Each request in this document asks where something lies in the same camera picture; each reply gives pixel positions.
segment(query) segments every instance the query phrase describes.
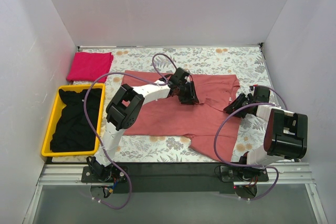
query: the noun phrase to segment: white wall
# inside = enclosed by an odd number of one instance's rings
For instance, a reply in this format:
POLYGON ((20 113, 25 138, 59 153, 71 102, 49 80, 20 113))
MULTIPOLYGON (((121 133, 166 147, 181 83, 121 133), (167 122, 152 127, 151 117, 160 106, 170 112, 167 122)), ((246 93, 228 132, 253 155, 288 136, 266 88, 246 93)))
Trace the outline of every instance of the white wall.
POLYGON ((76 48, 51 0, 0 0, 0 222, 22 223, 57 87, 76 48))
POLYGON ((308 152, 329 223, 336 223, 336 0, 288 0, 265 42, 272 82, 306 113, 308 152))
POLYGON ((52 0, 77 46, 251 45, 286 0, 52 0))

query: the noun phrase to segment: pink folded cloth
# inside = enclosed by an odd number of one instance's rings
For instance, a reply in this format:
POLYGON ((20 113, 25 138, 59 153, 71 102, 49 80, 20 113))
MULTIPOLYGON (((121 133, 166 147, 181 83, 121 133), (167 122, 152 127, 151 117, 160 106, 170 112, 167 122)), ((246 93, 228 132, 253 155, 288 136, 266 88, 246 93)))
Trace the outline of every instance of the pink folded cloth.
MULTIPOLYGON (((113 55, 110 52, 105 54, 77 52, 72 61, 67 81, 94 81, 101 75, 108 73, 112 64, 113 55)), ((98 82, 105 82, 107 77, 98 82)))
MULTIPOLYGON (((149 81, 156 81, 157 73, 126 71, 149 81)), ((230 98, 236 99, 239 81, 235 75, 209 76, 193 74, 200 104, 182 105, 177 96, 145 104, 125 135, 186 136, 191 138, 189 148, 212 159, 219 160, 214 152, 214 137, 221 123, 228 117, 223 108, 230 98)), ((124 76, 122 83, 130 86, 145 85, 143 81, 124 76)), ((217 150, 221 157, 231 161, 240 125, 239 118, 231 118, 222 128, 217 150)))

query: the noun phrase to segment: cable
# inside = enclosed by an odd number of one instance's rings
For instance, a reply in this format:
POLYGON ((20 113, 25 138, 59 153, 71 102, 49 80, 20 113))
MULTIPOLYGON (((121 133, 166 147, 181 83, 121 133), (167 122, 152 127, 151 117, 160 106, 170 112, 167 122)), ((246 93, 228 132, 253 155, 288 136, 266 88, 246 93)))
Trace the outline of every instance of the cable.
POLYGON ((263 196, 267 195, 267 194, 268 194, 268 193, 275 187, 276 183, 278 182, 278 179, 279 179, 279 171, 278 171, 278 169, 276 169, 274 166, 267 166, 267 167, 264 167, 263 165, 241 165, 241 164, 234 164, 234 163, 225 161, 225 160, 219 155, 219 153, 218 153, 218 151, 217 151, 217 146, 216 146, 216 144, 217 144, 217 138, 218 138, 218 135, 219 135, 221 129, 223 128, 224 124, 225 124, 230 118, 232 118, 235 114, 237 114, 238 112, 240 112, 240 111, 242 111, 242 110, 244 110, 244 109, 246 109, 246 108, 254 107, 254 106, 262 106, 262 105, 271 105, 271 106, 275 106, 275 104, 273 104, 273 103, 253 103, 253 104, 248 104, 248 105, 246 105, 246 106, 243 106, 243 107, 239 108, 238 110, 236 110, 236 111, 234 111, 232 114, 230 114, 230 115, 223 121, 223 123, 219 126, 219 128, 218 128, 218 130, 217 130, 217 132, 216 132, 216 135, 215 135, 215 139, 214 139, 214 151, 215 151, 215 154, 216 154, 216 156, 218 157, 218 159, 219 159, 220 161, 222 161, 224 164, 226 164, 226 165, 228 165, 228 166, 234 166, 234 167, 261 167, 261 168, 271 168, 271 169, 275 170, 276 173, 277 173, 277 176, 276 176, 276 178, 275 178, 275 180, 274 180, 274 183, 270 186, 270 188, 269 188, 265 193, 263 193, 263 194, 261 194, 261 195, 255 197, 255 198, 253 198, 253 199, 242 198, 242 199, 244 199, 244 200, 256 200, 256 199, 261 199, 261 198, 263 198, 263 196))
POLYGON ((106 206, 108 206, 108 207, 110 207, 110 208, 112 208, 112 209, 115 209, 115 210, 119 210, 119 209, 125 207, 125 206, 127 205, 127 203, 130 201, 131 194, 132 194, 132 182, 131 182, 130 176, 129 176, 129 175, 128 175, 128 174, 127 174, 127 173, 126 173, 120 166, 119 166, 119 165, 117 165, 117 164, 110 158, 110 156, 108 155, 108 153, 107 153, 106 150, 105 150, 104 144, 103 144, 103 142, 102 142, 102 140, 101 140, 99 134, 97 133, 95 127, 92 125, 92 122, 91 122, 91 120, 90 120, 90 118, 89 118, 88 111, 87 111, 87 100, 88 100, 88 96, 89 96, 89 93, 90 93, 90 91, 92 90, 93 86, 94 86, 100 79, 102 79, 102 78, 104 78, 104 77, 106 77, 106 76, 109 76, 109 75, 111 75, 111 74, 122 74, 122 75, 124 75, 124 76, 130 76, 130 77, 136 78, 136 79, 138 79, 138 80, 140 80, 140 81, 144 81, 144 82, 147 82, 147 83, 152 84, 152 85, 159 85, 159 86, 167 85, 167 83, 168 83, 168 79, 158 71, 158 69, 156 68, 155 63, 154 63, 154 58, 155 58, 156 56, 158 56, 158 55, 163 55, 163 56, 167 57, 167 58, 169 59, 169 61, 173 64, 173 66, 174 66, 175 68, 177 68, 177 67, 176 67, 175 63, 173 62, 173 60, 172 60, 169 56, 167 56, 167 55, 165 55, 165 54, 156 54, 156 55, 153 56, 153 58, 152 58, 152 64, 153 64, 153 67, 154 67, 155 71, 156 71, 160 76, 163 77, 163 79, 165 80, 165 83, 160 83, 160 84, 158 84, 158 83, 155 83, 155 82, 147 81, 147 80, 145 80, 145 79, 142 79, 142 78, 140 78, 140 77, 134 76, 134 75, 129 74, 129 73, 123 73, 123 72, 109 72, 109 73, 105 73, 105 74, 101 75, 100 77, 98 77, 98 78, 91 84, 91 86, 89 87, 88 91, 87 91, 86 94, 85 94, 84 103, 83 103, 85 117, 86 117, 86 119, 87 119, 87 121, 88 121, 88 123, 89 123, 89 125, 90 125, 90 127, 91 127, 91 129, 92 129, 92 131, 94 132, 94 134, 95 134, 96 137, 98 138, 99 143, 100 143, 100 146, 101 146, 101 148, 102 148, 102 150, 103 150, 103 152, 104 152, 104 155, 106 156, 106 158, 111 162, 111 164, 112 164, 114 167, 116 167, 119 171, 121 171, 121 172, 123 172, 123 173, 125 174, 125 177, 126 177, 128 183, 129 183, 129 187, 130 187, 130 189, 129 189, 128 197, 127 197, 125 203, 122 204, 122 205, 119 206, 119 207, 115 207, 115 206, 113 206, 113 205, 111 205, 111 204, 109 204, 109 203, 107 203, 107 202, 105 202, 105 201, 103 201, 103 200, 101 200, 101 199, 99 199, 99 198, 93 197, 96 201, 98 201, 98 202, 100 202, 100 203, 103 203, 104 205, 106 205, 106 206))
POLYGON ((256 86, 263 87, 263 88, 268 88, 269 90, 271 90, 274 94, 276 94, 280 98, 280 100, 282 101, 282 103, 285 106, 285 110, 288 110, 288 107, 287 107, 287 104, 285 103, 285 100, 281 97, 281 95, 277 91, 275 91, 273 88, 268 87, 268 86, 259 85, 259 84, 253 85, 253 87, 256 87, 256 86))

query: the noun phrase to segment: table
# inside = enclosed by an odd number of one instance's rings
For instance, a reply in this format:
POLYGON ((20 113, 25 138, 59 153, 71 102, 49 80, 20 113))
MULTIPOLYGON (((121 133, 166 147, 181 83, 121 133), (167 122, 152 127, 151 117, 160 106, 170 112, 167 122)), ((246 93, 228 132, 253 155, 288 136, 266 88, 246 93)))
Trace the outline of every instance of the table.
MULTIPOLYGON (((271 86, 263 55, 259 47, 194 47, 194 48, 90 48, 85 52, 112 52, 114 60, 110 71, 125 70, 154 72, 152 56, 163 52, 170 56, 178 67, 192 74, 235 74, 240 82, 237 94, 249 92, 249 86, 260 84, 271 86)), ((164 57, 157 57, 161 72, 174 69, 164 57)), ((105 132, 105 108, 122 81, 122 75, 108 76, 104 103, 101 136, 105 132)), ((74 84, 89 82, 76 81, 74 84)), ((271 102, 277 100, 271 93, 271 102)), ((232 161, 239 160, 246 151, 263 144, 267 123, 252 115, 242 119, 238 138, 233 150, 232 161)), ((191 140, 180 136, 123 136, 114 157, 116 162, 215 162, 213 159, 189 149, 191 140)), ((85 157, 56 157, 53 162, 84 162, 85 157)))

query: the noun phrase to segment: wall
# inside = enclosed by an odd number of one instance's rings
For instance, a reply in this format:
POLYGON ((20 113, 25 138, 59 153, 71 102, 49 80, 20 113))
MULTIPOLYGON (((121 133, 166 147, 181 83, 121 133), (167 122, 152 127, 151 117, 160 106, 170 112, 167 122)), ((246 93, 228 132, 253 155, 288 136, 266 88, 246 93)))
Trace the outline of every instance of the wall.
POLYGON ((306 160, 329 223, 336 223, 336 0, 288 0, 265 42, 272 82, 309 120, 306 160))
POLYGON ((76 48, 51 0, 0 0, 0 219, 22 223, 56 89, 76 48))
POLYGON ((77 46, 256 45, 286 0, 52 0, 77 46))

